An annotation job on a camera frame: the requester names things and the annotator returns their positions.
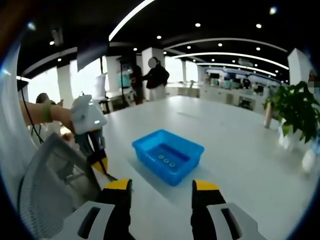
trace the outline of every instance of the curved ceiling light strip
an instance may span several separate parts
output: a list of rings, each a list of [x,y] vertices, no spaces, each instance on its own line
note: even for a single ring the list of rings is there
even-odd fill
[[[180,47],[183,45],[188,45],[188,44],[197,44],[197,43],[203,43],[203,42],[213,42],[213,41],[243,41],[243,42],[249,42],[249,43],[255,43],[255,44],[261,44],[261,45],[266,45],[269,46],[271,48],[275,48],[278,49],[280,51],[283,51],[285,53],[287,53],[288,51],[285,50],[282,47],[264,42],[264,41],[257,41],[257,40],[252,40],[252,39],[246,39],[246,38],[235,38],[235,37],[219,37],[219,38],[205,38],[205,39],[198,39],[198,40],[193,40],[193,41],[186,41],[183,43],[179,43],[176,45],[172,45],[169,47],[166,47],[165,49],[172,49],[172,48],[176,48],[176,47]]]
[[[119,22],[119,24],[115,27],[115,29],[110,33],[109,35],[109,42],[115,37],[115,35],[120,31],[120,29],[123,28],[123,26],[132,19],[138,12],[140,12],[142,9],[144,9],[146,6],[154,2],[155,0],[144,0],[142,3],[140,3],[138,6],[136,6],[127,16],[124,17],[124,19]]]
[[[242,53],[234,53],[234,52],[198,52],[198,53],[189,53],[189,54],[183,54],[183,55],[177,55],[173,56],[172,58],[174,59],[179,59],[179,58],[184,58],[184,57],[193,57],[193,56],[205,56],[205,55],[229,55],[229,56],[238,56],[238,57],[244,57],[244,58],[250,58],[250,59],[257,59],[261,61],[265,61],[270,64],[277,65],[281,68],[284,68],[286,70],[289,70],[289,67],[282,65],[278,62],[271,61],[269,59],[259,57],[259,56],[252,56],[252,55],[247,55],[247,54],[242,54]]]
[[[249,70],[261,72],[264,74],[269,74],[274,77],[277,76],[276,74],[269,71],[261,70],[261,69],[250,67],[250,66],[237,65],[237,64],[205,62],[205,63],[197,63],[197,65],[235,67],[235,68],[249,69]]]

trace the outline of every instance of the hand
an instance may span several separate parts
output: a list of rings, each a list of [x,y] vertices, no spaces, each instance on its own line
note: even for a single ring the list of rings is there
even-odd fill
[[[67,142],[70,142],[73,137],[74,135],[71,132],[62,135],[63,140]]]
[[[57,103],[57,105],[59,105],[60,107],[63,107],[63,106],[64,106],[64,100],[63,100],[63,99],[61,99],[61,101],[60,101],[60,102],[58,102],[58,103]]]

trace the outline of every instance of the blue basket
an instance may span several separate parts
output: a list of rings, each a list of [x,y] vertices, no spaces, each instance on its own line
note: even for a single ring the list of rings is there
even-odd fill
[[[132,143],[137,158],[171,186],[178,185],[200,161],[205,148],[163,129]]]

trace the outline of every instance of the computer monitor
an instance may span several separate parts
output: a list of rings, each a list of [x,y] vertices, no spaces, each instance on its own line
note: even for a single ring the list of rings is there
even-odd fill
[[[236,74],[233,72],[228,72],[226,74],[226,76],[224,77],[224,80],[230,80],[230,79],[235,79],[236,78]]]
[[[211,79],[219,79],[220,78],[220,74],[219,73],[210,73],[210,78]]]

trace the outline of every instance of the white table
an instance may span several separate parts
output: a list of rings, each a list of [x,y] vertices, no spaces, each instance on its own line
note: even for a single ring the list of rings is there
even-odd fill
[[[175,96],[112,112],[103,127],[108,171],[133,180],[131,234],[139,240],[192,240],[192,180],[220,186],[225,200],[236,203],[258,222],[268,240],[282,240],[306,210],[316,175],[301,169],[304,146],[287,152],[278,145],[273,121],[239,107]],[[205,147],[199,166],[171,187],[137,159],[132,142],[158,129]],[[97,175],[101,187],[106,178]]]

